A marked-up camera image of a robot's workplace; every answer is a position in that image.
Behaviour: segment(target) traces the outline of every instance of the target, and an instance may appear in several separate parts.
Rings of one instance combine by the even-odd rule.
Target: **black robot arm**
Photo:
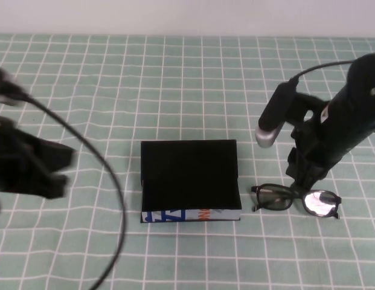
[[[0,102],[15,105],[25,96],[0,69]],[[0,117],[0,192],[63,197],[67,178],[54,172],[70,166],[73,155],[72,148],[22,132]]]
[[[330,101],[296,91],[299,77],[325,66],[348,64],[347,83]],[[305,121],[307,111],[312,118]],[[294,126],[296,146],[288,156],[286,174],[292,187],[306,192],[360,142],[375,132],[375,53],[356,60],[307,69],[278,85],[255,130],[257,143],[270,147],[283,124]]]

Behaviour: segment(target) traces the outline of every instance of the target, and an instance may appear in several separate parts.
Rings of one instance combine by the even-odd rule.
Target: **eyeglasses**
[[[310,190],[304,195],[299,195],[293,189],[278,184],[263,184],[253,186],[252,192],[257,194],[257,205],[253,211],[260,208],[267,210],[287,210],[296,198],[301,198],[304,209],[314,216],[339,219],[338,207],[342,199],[328,190]]]

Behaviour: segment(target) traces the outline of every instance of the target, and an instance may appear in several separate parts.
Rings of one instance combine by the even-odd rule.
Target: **cable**
[[[24,98],[24,101],[27,103],[30,103],[40,109],[41,111],[44,111],[48,116],[53,118],[56,122],[60,123],[66,130],[68,130],[70,133],[73,134],[79,141],[81,141],[99,160],[99,162],[105,166],[107,171],[110,173],[112,181],[117,189],[117,195],[118,199],[121,205],[121,229],[120,229],[120,236],[117,248],[115,250],[115,254],[112,258],[112,260],[109,262],[108,266],[106,267],[105,271],[102,273],[102,275],[98,278],[98,280],[91,286],[90,290],[96,290],[106,279],[106,277],[109,275],[109,273],[114,268],[114,265],[116,264],[121,249],[123,248],[124,244],[124,238],[125,238],[125,231],[126,231],[126,210],[124,206],[124,196],[123,192],[121,191],[120,183],[116,177],[116,174],[112,170],[111,166],[108,164],[108,162],[102,157],[102,155],[98,152],[98,150],[88,141],[85,139],[85,137],[81,136],[80,133],[78,133],[71,125],[69,125],[66,121],[64,121],[60,116],[58,116],[56,113],[52,112],[48,108],[46,108],[43,104],[39,103],[37,100],[33,99],[32,97],[26,95]]]
[[[335,65],[349,65],[349,64],[353,63],[354,61],[355,60],[343,60],[341,62],[328,62],[328,63],[323,63],[321,65],[315,65],[315,66],[313,66],[311,68],[307,68],[304,71],[299,72],[297,75],[295,75],[294,77],[292,77],[289,81],[290,82],[293,82],[293,81],[296,81],[296,80],[298,81],[298,79],[301,76],[303,76],[303,75],[305,75],[305,74],[307,74],[307,73],[309,73],[311,71],[315,71],[317,69],[320,69],[320,68],[327,68],[329,66],[335,66]]]

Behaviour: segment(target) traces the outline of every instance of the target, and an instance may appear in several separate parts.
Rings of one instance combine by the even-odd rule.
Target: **black box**
[[[141,222],[239,220],[236,140],[142,141]]]

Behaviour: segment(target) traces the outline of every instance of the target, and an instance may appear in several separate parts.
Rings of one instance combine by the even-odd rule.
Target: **green grid mat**
[[[0,66],[73,124],[117,171],[128,229],[102,289],[375,289],[375,135],[316,187],[343,198],[341,220],[252,213],[250,186],[289,185],[285,126],[270,149],[254,128],[276,86],[301,69],[375,51],[375,39],[0,34]],[[305,76],[324,99],[347,67]],[[110,260],[120,212],[108,174],[35,108],[0,106],[22,130],[72,146],[68,197],[0,193],[0,289],[87,289]],[[140,224],[140,141],[235,138],[241,221]]]

